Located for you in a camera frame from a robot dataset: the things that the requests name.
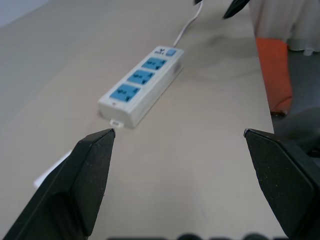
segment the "white power strip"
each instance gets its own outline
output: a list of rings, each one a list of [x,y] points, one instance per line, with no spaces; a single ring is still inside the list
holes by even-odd
[[[184,51],[158,46],[98,101],[113,126],[134,128],[183,68]]]

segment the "beige table surface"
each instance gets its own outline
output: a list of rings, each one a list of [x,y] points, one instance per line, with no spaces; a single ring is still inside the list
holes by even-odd
[[[249,10],[206,0],[182,37],[184,70],[134,129],[119,129],[91,240],[185,232],[283,231],[243,132],[272,132]],[[171,46],[191,0],[54,0],[0,29],[0,237],[33,181],[84,136],[109,128],[97,100],[158,45]]]

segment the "white curtain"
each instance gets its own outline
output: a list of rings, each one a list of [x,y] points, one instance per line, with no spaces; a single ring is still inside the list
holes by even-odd
[[[320,0],[251,0],[250,12],[257,37],[320,52]]]

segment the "blue switch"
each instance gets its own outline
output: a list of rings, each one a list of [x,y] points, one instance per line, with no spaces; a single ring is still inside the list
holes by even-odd
[[[172,57],[176,53],[176,50],[174,49],[169,49],[165,55]]]

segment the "cable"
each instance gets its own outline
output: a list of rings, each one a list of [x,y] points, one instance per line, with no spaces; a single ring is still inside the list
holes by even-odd
[[[175,40],[175,42],[174,42],[174,44],[173,44],[173,47],[174,47],[174,48],[177,46],[178,42],[180,41],[182,35],[185,33],[185,31],[186,31],[186,29],[189,27],[189,25],[192,24],[192,23],[194,22],[194,20],[196,20],[196,18],[198,17],[199,13],[201,12],[201,9],[202,9],[203,6],[204,6],[204,0],[202,0],[202,1],[200,2],[199,9],[198,9],[198,11],[196,12],[196,14],[194,15],[194,17],[191,18],[191,19],[184,25],[184,27],[182,28],[179,36],[176,38],[176,40]]]

